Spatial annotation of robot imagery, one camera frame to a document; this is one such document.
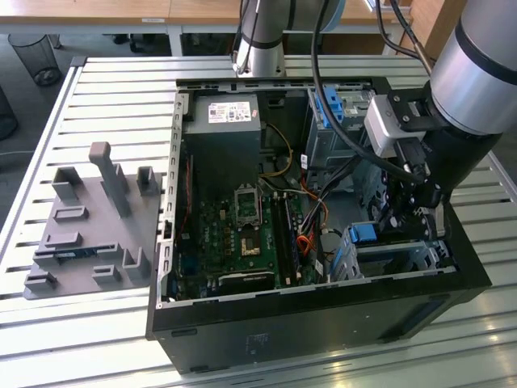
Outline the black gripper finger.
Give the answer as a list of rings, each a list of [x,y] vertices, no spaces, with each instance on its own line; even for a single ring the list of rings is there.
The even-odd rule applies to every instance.
[[[410,199],[416,184],[389,173],[381,174],[381,182],[385,185],[385,195],[377,216],[379,231],[383,234],[403,234],[406,232],[407,216],[413,210]]]
[[[435,208],[419,207],[415,210],[415,215],[423,226],[425,239],[439,239],[445,236],[445,214],[442,204]]]

